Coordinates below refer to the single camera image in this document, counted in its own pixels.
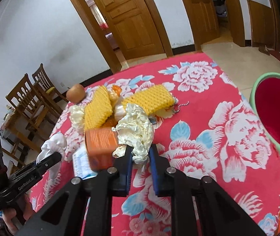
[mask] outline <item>orange box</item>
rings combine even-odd
[[[119,146],[117,132],[113,132],[111,128],[86,130],[85,144],[90,167],[93,171],[113,166],[114,158],[112,154]]]

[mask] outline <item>crumpled white paper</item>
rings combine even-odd
[[[61,154],[61,161],[52,166],[49,169],[49,177],[50,179],[54,179],[57,177],[58,172],[61,167],[62,161],[65,158],[65,151],[67,149],[67,139],[61,133],[57,133],[53,135],[49,140],[46,140],[41,147],[41,152],[36,158],[36,163],[39,163],[41,160],[50,156],[54,152],[58,152]]]
[[[77,130],[83,130],[84,128],[84,107],[73,105],[70,108],[71,126]]]
[[[154,137],[153,125],[144,110],[136,104],[127,104],[126,115],[112,131],[118,132],[118,143],[133,147],[133,161],[142,164],[148,159],[148,152]],[[118,147],[114,157],[125,155],[125,147]]]

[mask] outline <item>red tablecloth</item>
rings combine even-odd
[[[132,67],[88,87],[82,103],[92,100],[97,86],[112,84],[122,88],[124,97],[163,84],[178,99],[175,109],[180,111],[156,114],[154,143],[160,155],[188,176],[213,177],[268,236],[274,234],[280,156],[249,103],[215,62],[198,53]],[[52,132],[66,136],[66,160],[56,179],[48,179],[46,173],[32,188],[36,211],[73,177],[71,155],[84,137],[71,127],[72,105],[66,106]],[[133,169],[130,195],[113,199],[112,214],[112,235],[170,235],[170,200],[154,195],[148,169]]]

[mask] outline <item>silver screw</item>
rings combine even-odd
[[[176,169],[174,167],[168,167],[166,169],[166,172],[169,174],[174,174],[176,172]]]
[[[204,176],[203,178],[202,178],[202,180],[203,180],[203,182],[205,182],[205,183],[212,183],[212,177],[210,177],[210,176]]]
[[[117,172],[117,168],[115,167],[110,167],[107,169],[107,172],[110,174],[115,174]]]
[[[74,177],[72,180],[71,180],[71,183],[72,184],[79,184],[80,183],[80,181],[81,181],[81,179],[79,178],[79,177]]]

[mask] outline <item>blue and white packet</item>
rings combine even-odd
[[[95,177],[96,172],[90,168],[88,152],[85,144],[82,144],[72,155],[73,172],[75,176],[81,177],[82,180]]]

